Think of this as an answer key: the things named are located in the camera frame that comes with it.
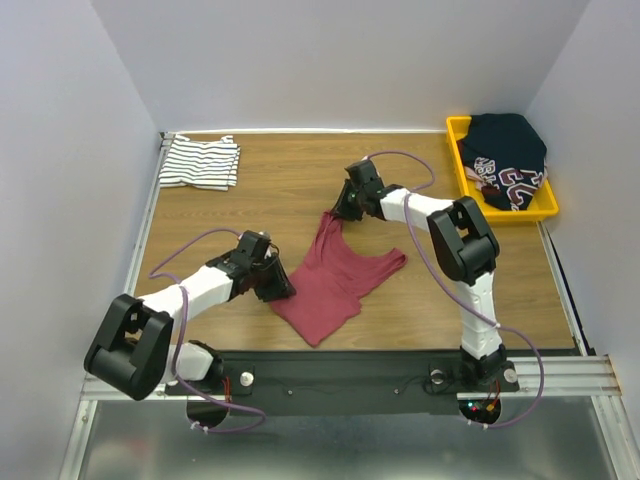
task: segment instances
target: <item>wooden table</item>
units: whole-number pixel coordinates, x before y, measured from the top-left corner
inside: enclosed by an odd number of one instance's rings
[[[192,135],[215,140],[220,135]],[[241,146],[238,185],[228,192],[182,187],[161,189],[146,245],[136,295],[169,285],[148,280],[148,272],[182,244],[217,226],[268,231],[280,247],[291,273],[301,263],[315,236],[320,215],[330,209],[346,178],[344,167],[365,154],[399,149],[427,159],[436,171],[437,198],[457,198],[453,167],[440,134],[278,134],[235,135]],[[378,157],[376,166],[387,183],[408,187],[424,183],[423,166],[399,156]],[[499,321],[522,329],[539,347],[573,347],[568,324],[535,225],[495,227],[501,246],[494,297]],[[327,338],[320,349],[457,348],[461,322],[457,306],[445,296],[422,264],[406,225],[366,217],[346,223],[347,243],[363,255],[379,255],[392,247],[409,261],[362,300],[362,313]],[[421,238],[432,252],[426,233]],[[184,278],[207,260],[229,250],[236,239],[226,233],[202,240],[167,269]],[[508,347],[524,347],[505,335]],[[268,305],[252,292],[212,308],[189,322],[187,339],[219,349],[309,349]]]

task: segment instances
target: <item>cable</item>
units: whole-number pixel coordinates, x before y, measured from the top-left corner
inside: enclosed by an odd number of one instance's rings
[[[218,429],[218,428],[209,428],[206,425],[202,426],[200,425],[200,422],[192,422],[191,423],[191,428],[197,428],[205,433],[240,433],[240,432],[246,432],[247,430],[251,430],[255,427],[257,427],[258,425],[261,425],[265,422],[265,420],[267,419],[267,414],[264,413],[264,411],[260,410],[259,408],[254,408],[254,407],[246,407],[244,405],[236,405],[230,402],[226,402],[226,401],[222,401],[222,400],[217,400],[215,398],[213,398],[210,395],[207,395],[204,392],[201,392],[200,390],[198,390],[197,388],[191,386],[189,383],[187,383],[187,381],[185,379],[183,379],[179,374],[178,374],[178,357],[180,355],[180,350],[182,349],[182,344],[184,342],[184,336],[185,333],[187,331],[187,319],[189,318],[189,293],[187,292],[187,289],[184,288],[182,285],[180,285],[180,283],[182,282],[177,276],[173,275],[172,273],[168,273],[168,272],[159,272],[158,270],[160,270],[162,267],[164,267],[167,263],[169,263],[171,260],[173,260],[174,258],[176,258],[179,254],[181,254],[182,252],[184,252],[187,248],[189,248],[191,245],[193,245],[194,243],[196,243],[198,240],[201,240],[202,238],[211,235],[212,233],[218,233],[218,232],[230,232],[233,233],[236,237],[240,237],[240,232],[237,232],[236,230],[233,230],[231,228],[214,228],[211,230],[208,230],[200,235],[198,235],[197,237],[195,237],[193,240],[187,242],[186,244],[184,244],[182,247],[180,247],[178,250],[176,250],[175,252],[173,252],[171,255],[169,255],[167,258],[165,258],[162,262],[160,262],[153,270],[151,270],[151,272],[149,273],[149,278],[150,279],[156,279],[156,278],[169,278],[170,280],[172,280],[176,285],[178,285],[178,287],[180,288],[180,292],[182,293],[182,319],[180,322],[180,330],[179,330],[179,334],[178,334],[178,342],[176,344],[176,350],[173,354],[173,358],[171,359],[171,364],[170,364],[170,369],[171,369],[171,374],[175,376],[176,380],[178,381],[178,383],[180,385],[182,385],[182,387],[184,389],[186,389],[187,391],[189,391],[190,393],[197,395],[201,398],[203,398],[204,400],[206,400],[209,403],[212,403],[213,405],[216,405],[218,407],[222,407],[222,408],[226,408],[228,410],[236,410],[238,412],[243,412],[243,413],[249,413],[252,415],[257,415],[258,419],[249,424],[249,425],[244,425],[241,427],[233,427],[233,428],[224,428],[224,429]]]
[[[376,152],[376,153],[372,153],[371,155],[367,155],[365,158],[373,158],[375,156],[384,155],[388,153],[404,155],[406,157],[413,158],[414,160],[420,162],[422,165],[426,166],[427,169],[429,170],[429,173],[431,174],[430,182],[425,183],[423,185],[419,185],[409,190],[410,193],[404,197],[403,210],[404,210],[404,218],[407,223],[407,228],[409,229],[409,235],[411,236],[411,240],[413,240],[413,244],[418,249],[418,253],[420,254],[420,257],[422,258],[422,261],[424,262],[425,266],[429,270],[429,273],[431,273],[431,276],[433,277],[433,279],[440,286],[440,288],[442,288],[444,293],[446,293],[447,296],[451,298],[451,300],[453,300],[455,303],[457,303],[461,308],[465,309],[467,312],[471,313],[472,315],[475,315],[487,325],[496,327],[499,330],[502,330],[503,332],[515,333],[516,335],[518,335],[521,339],[523,339],[527,343],[527,345],[529,345],[529,348],[531,348],[531,351],[533,352],[533,354],[536,356],[536,359],[538,360],[538,367],[540,368],[540,386],[538,387],[538,392],[536,394],[536,397],[534,398],[533,402],[531,402],[531,405],[529,405],[529,408],[527,408],[527,410],[524,413],[506,422],[493,424],[493,425],[486,425],[478,422],[473,422],[478,425],[481,425],[483,428],[490,428],[490,429],[505,428],[505,427],[514,425],[518,423],[520,420],[523,420],[524,418],[529,416],[529,414],[531,414],[531,412],[533,412],[536,409],[536,407],[540,403],[540,400],[542,399],[542,392],[544,390],[544,364],[542,362],[542,356],[540,355],[540,352],[534,345],[533,341],[525,333],[513,327],[505,327],[505,326],[499,325],[496,321],[491,320],[489,317],[483,315],[480,312],[477,312],[473,307],[467,305],[460,297],[458,297],[454,292],[452,292],[451,289],[447,286],[447,284],[444,283],[444,280],[442,280],[442,277],[436,270],[435,266],[431,263],[431,260],[429,260],[429,257],[427,256],[427,253],[425,252],[424,248],[420,244],[420,240],[418,240],[418,236],[416,235],[416,231],[410,220],[411,216],[409,215],[409,197],[411,197],[412,194],[418,192],[419,190],[422,190],[423,188],[427,188],[428,186],[433,185],[433,182],[435,182],[435,174],[433,172],[433,169],[427,164],[427,162],[425,162],[421,158],[418,158],[417,156],[411,153],[403,152],[400,150],[388,150],[388,151]]]

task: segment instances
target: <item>yellow plastic tray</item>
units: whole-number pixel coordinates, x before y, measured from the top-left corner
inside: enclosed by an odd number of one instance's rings
[[[551,184],[548,179],[535,193],[527,210],[508,212],[499,210],[484,202],[482,192],[476,188],[473,180],[468,180],[464,174],[464,165],[462,164],[462,158],[460,158],[460,152],[456,144],[458,140],[467,135],[470,123],[471,117],[447,118],[447,143],[453,156],[456,180],[460,187],[460,193],[473,197],[473,199],[478,202],[487,221],[491,224],[539,222],[540,220],[557,214],[558,203],[556,202],[556,197],[553,195],[553,190],[551,190]]]

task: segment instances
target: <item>white wall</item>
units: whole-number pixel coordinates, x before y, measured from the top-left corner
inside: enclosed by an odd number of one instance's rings
[[[521,111],[587,0],[92,0],[162,130]]]
[[[549,148],[549,222],[587,337],[640,439],[640,2],[593,0],[528,110]]]
[[[0,478],[57,478],[157,129],[88,1],[0,2],[0,58]]]

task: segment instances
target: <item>black and white striped cloth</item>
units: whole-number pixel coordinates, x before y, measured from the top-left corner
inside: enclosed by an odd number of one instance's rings
[[[194,142],[176,135],[160,169],[160,186],[229,190],[238,180],[239,159],[240,147],[232,135],[217,142]]]

